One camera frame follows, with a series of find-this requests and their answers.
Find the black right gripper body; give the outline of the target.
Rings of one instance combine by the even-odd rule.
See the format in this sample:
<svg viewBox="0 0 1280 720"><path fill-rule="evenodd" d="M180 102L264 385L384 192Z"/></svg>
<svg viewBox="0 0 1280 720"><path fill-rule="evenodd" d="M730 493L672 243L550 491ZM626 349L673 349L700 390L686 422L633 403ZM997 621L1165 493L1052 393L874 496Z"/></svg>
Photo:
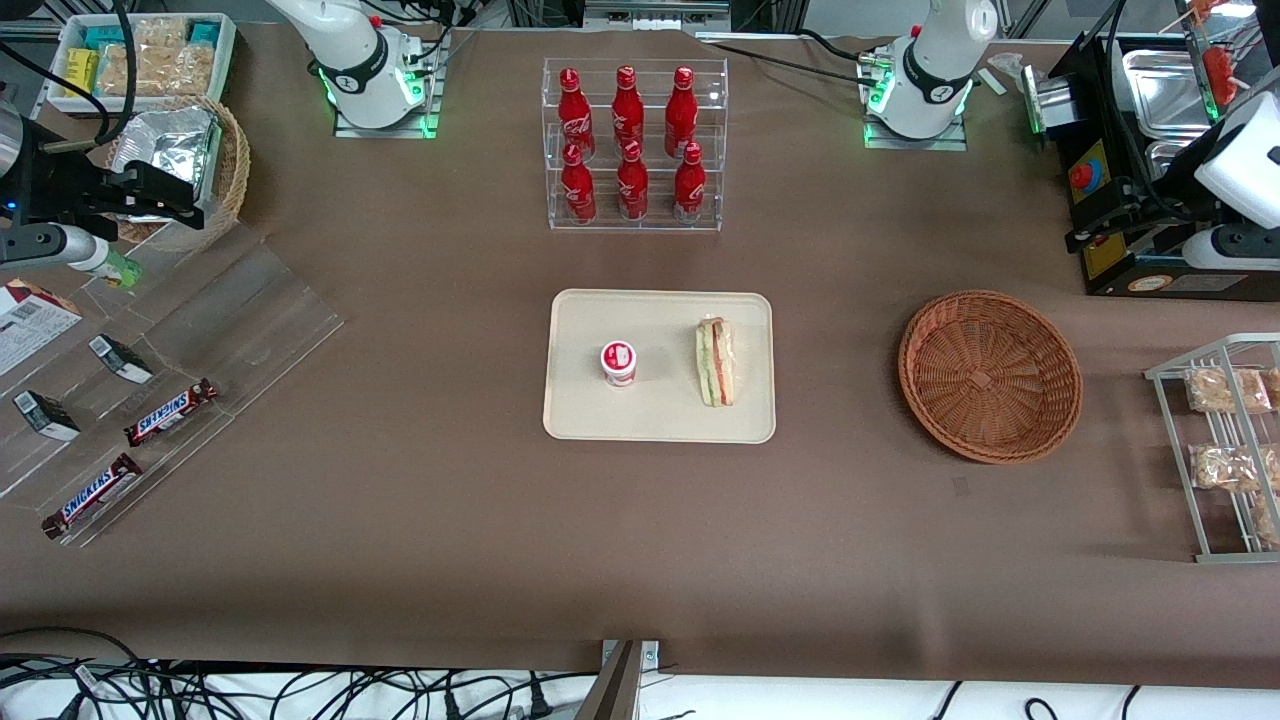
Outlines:
<svg viewBox="0 0 1280 720"><path fill-rule="evenodd" d="M18 159L18 223L116 213L119 191L110 177L82 152L23 149Z"/></svg>

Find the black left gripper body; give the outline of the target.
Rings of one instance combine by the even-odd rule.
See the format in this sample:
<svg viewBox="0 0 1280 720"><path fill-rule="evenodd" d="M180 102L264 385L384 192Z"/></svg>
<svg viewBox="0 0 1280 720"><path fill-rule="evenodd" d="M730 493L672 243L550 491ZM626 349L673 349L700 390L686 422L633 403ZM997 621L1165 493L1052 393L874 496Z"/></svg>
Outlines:
<svg viewBox="0 0 1280 720"><path fill-rule="evenodd" d="M1123 197L1120 232L1139 234L1162 225L1189 225L1203 218L1183 201L1170 199L1156 188L1149 177L1143 152L1125 150L1121 154L1120 193Z"/></svg>

